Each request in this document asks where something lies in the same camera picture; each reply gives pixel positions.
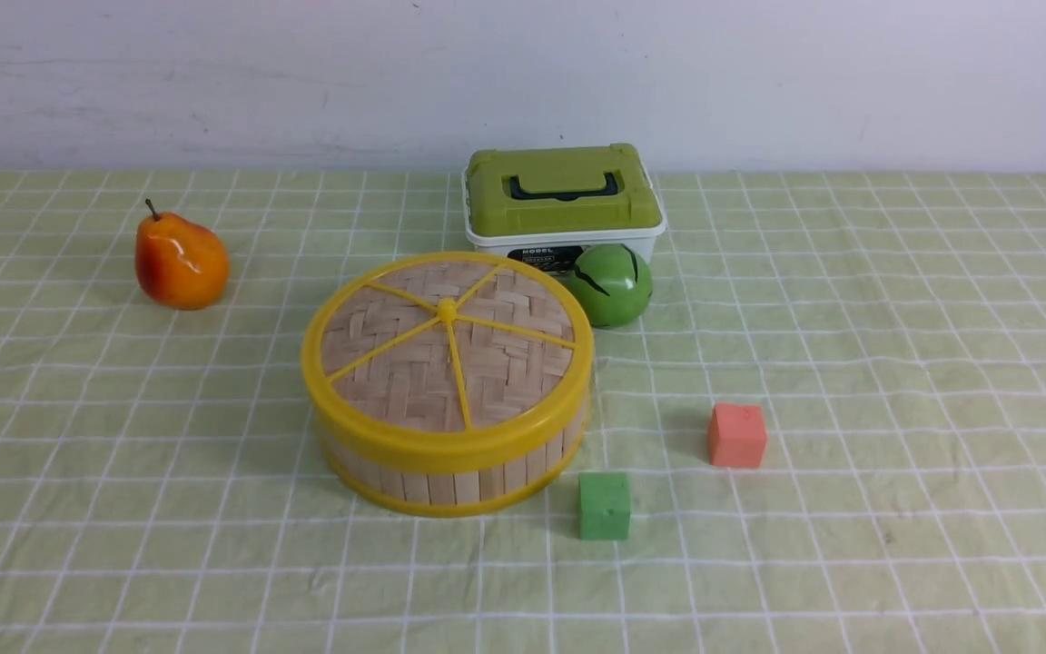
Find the green toy ball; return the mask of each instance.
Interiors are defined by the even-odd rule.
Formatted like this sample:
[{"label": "green toy ball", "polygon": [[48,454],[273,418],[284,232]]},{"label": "green toy ball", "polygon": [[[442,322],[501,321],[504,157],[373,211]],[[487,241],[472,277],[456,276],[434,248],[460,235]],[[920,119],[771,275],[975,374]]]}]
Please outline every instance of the green toy ball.
[{"label": "green toy ball", "polygon": [[593,328],[619,328],[647,309],[652,271],[628,245],[595,245],[576,257],[564,286]]}]

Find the green cube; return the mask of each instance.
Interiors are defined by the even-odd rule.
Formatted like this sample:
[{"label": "green cube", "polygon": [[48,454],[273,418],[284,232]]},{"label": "green cube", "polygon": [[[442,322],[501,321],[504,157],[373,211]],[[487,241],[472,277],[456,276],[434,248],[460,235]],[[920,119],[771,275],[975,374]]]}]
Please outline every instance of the green cube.
[{"label": "green cube", "polygon": [[631,516],[626,473],[581,473],[581,539],[627,540]]}]

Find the orange cube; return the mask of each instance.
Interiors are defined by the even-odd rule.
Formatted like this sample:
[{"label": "orange cube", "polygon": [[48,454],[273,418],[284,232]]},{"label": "orange cube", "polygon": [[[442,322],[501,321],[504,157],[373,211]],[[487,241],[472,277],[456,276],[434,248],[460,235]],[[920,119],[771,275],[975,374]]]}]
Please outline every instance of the orange cube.
[{"label": "orange cube", "polygon": [[765,456],[765,418],[760,406],[721,404],[709,423],[709,459],[722,468],[759,468]]}]

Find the box handle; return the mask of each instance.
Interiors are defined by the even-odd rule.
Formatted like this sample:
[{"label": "box handle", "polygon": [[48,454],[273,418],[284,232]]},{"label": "box handle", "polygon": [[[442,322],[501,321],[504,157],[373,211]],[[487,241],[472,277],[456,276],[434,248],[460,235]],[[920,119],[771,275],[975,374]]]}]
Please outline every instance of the box handle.
[{"label": "box handle", "polygon": [[520,176],[515,175],[507,179],[507,186],[511,190],[513,200],[560,200],[562,203],[569,203],[578,198],[599,198],[606,196],[619,195],[619,183],[616,176],[611,173],[602,174],[602,189],[595,190],[552,190],[547,194],[528,194],[520,186]]}]

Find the green lid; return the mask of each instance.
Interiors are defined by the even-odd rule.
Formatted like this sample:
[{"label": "green lid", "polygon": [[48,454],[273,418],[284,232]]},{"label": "green lid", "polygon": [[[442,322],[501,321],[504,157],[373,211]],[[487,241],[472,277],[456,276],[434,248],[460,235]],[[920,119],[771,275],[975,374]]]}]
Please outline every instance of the green lid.
[{"label": "green lid", "polygon": [[479,236],[647,229],[660,207],[636,149],[480,150],[465,171]]}]

